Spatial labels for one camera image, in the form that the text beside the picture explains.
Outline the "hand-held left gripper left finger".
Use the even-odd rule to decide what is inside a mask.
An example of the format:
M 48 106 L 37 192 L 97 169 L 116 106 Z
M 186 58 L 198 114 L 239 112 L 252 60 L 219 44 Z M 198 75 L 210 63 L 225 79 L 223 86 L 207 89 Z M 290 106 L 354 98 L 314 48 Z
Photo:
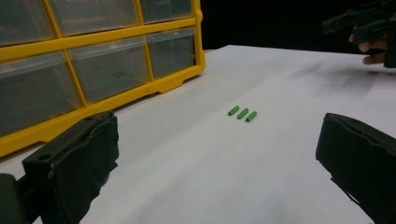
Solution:
M 117 117 L 112 111 L 84 118 L 22 161 L 37 189 L 44 224 L 79 224 L 117 167 Z

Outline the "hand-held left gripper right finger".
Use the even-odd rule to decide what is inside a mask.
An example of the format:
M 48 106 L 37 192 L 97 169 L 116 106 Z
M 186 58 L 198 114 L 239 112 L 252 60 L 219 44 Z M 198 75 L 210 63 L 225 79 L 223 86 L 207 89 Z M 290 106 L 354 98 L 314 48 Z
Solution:
M 396 138 L 357 119 L 328 113 L 316 160 L 374 224 L 396 224 Z

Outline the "white table sheet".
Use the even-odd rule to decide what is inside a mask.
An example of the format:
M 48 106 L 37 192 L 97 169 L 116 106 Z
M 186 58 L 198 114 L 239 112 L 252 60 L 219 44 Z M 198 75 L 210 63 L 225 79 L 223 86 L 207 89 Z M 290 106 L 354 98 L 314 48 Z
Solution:
M 371 224 L 316 160 L 329 112 L 396 136 L 396 69 L 355 54 L 210 51 L 201 76 L 118 112 L 118 165 L 81 224 Z

